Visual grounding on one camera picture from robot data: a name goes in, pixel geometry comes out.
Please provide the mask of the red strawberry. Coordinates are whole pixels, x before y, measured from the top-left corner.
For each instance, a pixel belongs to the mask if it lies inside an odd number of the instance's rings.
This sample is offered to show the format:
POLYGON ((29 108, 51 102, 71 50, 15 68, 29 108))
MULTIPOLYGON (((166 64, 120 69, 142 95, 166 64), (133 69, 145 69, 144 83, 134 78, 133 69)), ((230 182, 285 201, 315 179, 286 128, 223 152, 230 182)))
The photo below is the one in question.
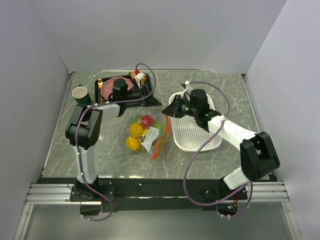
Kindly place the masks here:
POLYGON ((152 127, 155 123, 155 120, 150 115, 143 115, 140 119, 140 124, 146 127, 152 127))

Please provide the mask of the green grape bunch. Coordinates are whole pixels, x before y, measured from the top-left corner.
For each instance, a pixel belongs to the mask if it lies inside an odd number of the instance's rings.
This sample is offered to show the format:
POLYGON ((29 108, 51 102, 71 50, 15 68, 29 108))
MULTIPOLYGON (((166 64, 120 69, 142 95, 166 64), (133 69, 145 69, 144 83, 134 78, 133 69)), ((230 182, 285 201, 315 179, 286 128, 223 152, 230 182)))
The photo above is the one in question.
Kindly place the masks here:
POLYGON ((144 152, 144 153, 150 153, 150 152, 151 152, 151 150, 150 150, 149 148, 145 148, 144 146, 142 146, 142 147, 140 148, 140 151, 141 151, 141 152, 144 152))

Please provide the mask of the yellow orange fruit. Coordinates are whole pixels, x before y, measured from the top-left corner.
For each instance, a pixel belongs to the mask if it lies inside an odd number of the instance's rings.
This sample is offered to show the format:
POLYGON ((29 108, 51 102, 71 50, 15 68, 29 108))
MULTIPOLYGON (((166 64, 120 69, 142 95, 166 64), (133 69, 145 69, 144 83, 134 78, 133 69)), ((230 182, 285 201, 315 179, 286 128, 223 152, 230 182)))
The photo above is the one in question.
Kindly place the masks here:
POLYGON ((129 127, 129 134, 131 137, 137 138, 143 135, 144 128, 139 122, 134 122, 129 127))

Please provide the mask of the green round cabbage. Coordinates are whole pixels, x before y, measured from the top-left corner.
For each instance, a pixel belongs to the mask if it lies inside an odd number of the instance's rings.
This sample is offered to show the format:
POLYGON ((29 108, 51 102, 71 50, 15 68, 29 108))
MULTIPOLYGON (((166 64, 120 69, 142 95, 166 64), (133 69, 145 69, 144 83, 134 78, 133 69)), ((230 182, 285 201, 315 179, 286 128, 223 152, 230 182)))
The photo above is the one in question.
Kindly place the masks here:
POLYGON ((135 122, 140 122, 141 118, 142 118, 142 116, 141 116, 141 115, 138 115, 138 116, 134 119, 134 121, 135 121, 135 122))

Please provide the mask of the clear zip top bag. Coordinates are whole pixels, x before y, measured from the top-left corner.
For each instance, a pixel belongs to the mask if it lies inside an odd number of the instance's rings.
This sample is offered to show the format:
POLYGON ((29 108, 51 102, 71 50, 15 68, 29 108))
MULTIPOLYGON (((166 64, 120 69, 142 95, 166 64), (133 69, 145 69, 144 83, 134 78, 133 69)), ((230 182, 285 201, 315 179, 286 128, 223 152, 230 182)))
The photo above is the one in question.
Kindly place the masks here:
POLYGON ((152 159, 156 160, 161 155, 166 146, 166 143, 170 135, 171 126, 169 122, 169 117, 167 115, 162 115, 159 119, 155 118, 152 115, 150 116, 155 120, 155 122, 159 122, 162 124, 162 131, 159 132, 157 128, 150 126, 145 138, 140 138, 140 136, 137 138, 140 141, 140 148, 145 147, 146 149, 150 149, 150 153, 147 154, 150 154, 152 156, 152 159))

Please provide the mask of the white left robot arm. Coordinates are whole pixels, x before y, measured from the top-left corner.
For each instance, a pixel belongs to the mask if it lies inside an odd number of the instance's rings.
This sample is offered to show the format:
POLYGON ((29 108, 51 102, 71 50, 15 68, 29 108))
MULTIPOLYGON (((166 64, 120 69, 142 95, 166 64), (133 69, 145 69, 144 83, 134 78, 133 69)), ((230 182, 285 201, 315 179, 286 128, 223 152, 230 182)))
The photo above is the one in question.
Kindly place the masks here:
POLYGON ((98 173, 95 167, 94 148, 98 141, 103 117, 119 118, 124 114, 127 105, 148 101, 153 97, 155 88, 147 95, 142 88, 128 88, 131 80, 124 76, 108 79, 112 83, 112 99, 104 103, 93 103, 86 87, 79 85, 72 92, 77 105, 65 129, 65 137, 69 140, 76 155, 77 182, 84 185, 81 195, 88 201, 95 200, 100 193, 96 186, 98 173))

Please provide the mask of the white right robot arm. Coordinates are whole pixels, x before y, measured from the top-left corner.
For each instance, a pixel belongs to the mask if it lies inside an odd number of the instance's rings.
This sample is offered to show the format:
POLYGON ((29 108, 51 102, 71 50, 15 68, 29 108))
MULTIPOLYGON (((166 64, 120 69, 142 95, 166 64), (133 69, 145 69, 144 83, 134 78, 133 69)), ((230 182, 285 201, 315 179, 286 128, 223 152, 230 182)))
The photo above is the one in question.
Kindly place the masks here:
POLYGON ((240 152, 240 167, 222 178, 219 195, 232 198, 237 188, 249 182, 257 182, 280 167, 276 149, 270 135, 264 131, 256 133, 245 129, 210 107, 203 89, 194 89, 190 97, 176 94, 173 101, 162 110, 172 118, 193 117, 203 130, 216 134, 232 144, 240 152))

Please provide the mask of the yellow corn cob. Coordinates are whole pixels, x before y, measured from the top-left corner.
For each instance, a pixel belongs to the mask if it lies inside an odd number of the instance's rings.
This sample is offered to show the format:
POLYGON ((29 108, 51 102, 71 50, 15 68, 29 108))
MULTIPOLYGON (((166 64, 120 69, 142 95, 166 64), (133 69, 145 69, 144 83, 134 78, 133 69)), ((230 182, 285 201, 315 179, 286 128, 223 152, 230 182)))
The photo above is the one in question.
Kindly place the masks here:
POLYGON ((142 131, 142 133, 141 133, 141 135, 140 135, 140 138, 145 138, 146 137, 146 135, 147 135, 147 133, 148 133, 148 131, 149 131, 149 127, 147 126, 147 127, 144 127, 143 128, 143 131, 142 131))

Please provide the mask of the green star fruit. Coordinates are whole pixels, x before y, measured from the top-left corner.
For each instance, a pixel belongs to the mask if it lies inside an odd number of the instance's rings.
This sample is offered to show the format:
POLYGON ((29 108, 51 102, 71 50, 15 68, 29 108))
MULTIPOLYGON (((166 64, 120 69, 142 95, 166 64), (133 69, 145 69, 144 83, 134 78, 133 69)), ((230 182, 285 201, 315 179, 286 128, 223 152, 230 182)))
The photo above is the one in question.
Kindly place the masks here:
POLYGON ((159 132, 161 132, 162 129, 163 129, 162 124, 161 124, 160 122, 158 122, 158 121, 156 121, 156 122, 153 124, 153 127, 156 128, 156 129, 158 129, 159 132))

